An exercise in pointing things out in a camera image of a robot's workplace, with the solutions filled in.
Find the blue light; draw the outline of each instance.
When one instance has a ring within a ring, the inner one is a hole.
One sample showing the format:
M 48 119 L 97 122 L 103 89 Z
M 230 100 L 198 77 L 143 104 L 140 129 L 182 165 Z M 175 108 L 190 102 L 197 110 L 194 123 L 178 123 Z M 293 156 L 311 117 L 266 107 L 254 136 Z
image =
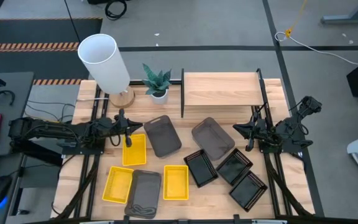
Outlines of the blue light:
M 4 200 L 2 200 L 2 202 L 0 203 L 0 208 L 3 208 L 6 203 L 7 203 L 7 197 L 5 197 Z

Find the gray tray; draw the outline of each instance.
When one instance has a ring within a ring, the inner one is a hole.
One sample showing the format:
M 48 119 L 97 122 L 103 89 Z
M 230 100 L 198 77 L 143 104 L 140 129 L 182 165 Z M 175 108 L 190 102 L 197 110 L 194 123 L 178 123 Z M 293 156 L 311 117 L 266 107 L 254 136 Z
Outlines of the gray tray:
M 181 148 L 181 141 L 167 115 L 144 124 L 144 129 L 158 158 L 167 157 Z
M 235 145 L 233 138 L 213 118 L 206 118 L 191 130 L 191 134 L 213 161 L 222 158 Z
M 157 214 L 161 175 L 156 172 L 135 170 L 129 191 L 125 214 L 130 217 L 152 219 Z

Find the lamp base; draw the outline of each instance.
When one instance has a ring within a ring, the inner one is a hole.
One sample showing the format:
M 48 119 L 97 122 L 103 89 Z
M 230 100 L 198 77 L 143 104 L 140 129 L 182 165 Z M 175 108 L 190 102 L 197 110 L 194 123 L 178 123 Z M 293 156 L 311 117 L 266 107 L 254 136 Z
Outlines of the lamp base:
M 122 92 L 116 95 L 110 95 L 110 102 L 116 108 L 127 108 L 135 101 L 135 92 L 131 87 L 127 87 L 127 93 Z

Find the lamp shade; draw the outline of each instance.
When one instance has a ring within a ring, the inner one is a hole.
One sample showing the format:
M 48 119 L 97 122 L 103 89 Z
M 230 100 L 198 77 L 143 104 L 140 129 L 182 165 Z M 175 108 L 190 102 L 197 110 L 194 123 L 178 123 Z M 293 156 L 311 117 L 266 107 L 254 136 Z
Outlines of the lamp shade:
M 105 93 L 118 94 L 128 87 L 129 74 L 111 36 L 95 34 L 87 37 L 78 47 L 78 56 Z

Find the yellow tray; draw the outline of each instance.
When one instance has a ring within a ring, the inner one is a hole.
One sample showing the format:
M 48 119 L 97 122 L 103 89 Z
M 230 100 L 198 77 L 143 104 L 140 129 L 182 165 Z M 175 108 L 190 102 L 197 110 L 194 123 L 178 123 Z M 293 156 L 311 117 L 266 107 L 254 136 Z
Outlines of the yellow tray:
M 131 136 L 131 147 L 127 147 L 125 140 L 126 138 L 124 137 L 124 143 L 122 144 L 122 164 L 124 166 L 146 164 L 146 135 L 133 134 Z
M 164 200 L 189 199 L 188 166 L 164 167 Z
M 112 166 L 102 199 L 108 202 L 127 203 L 133 171 L 133 169 Z

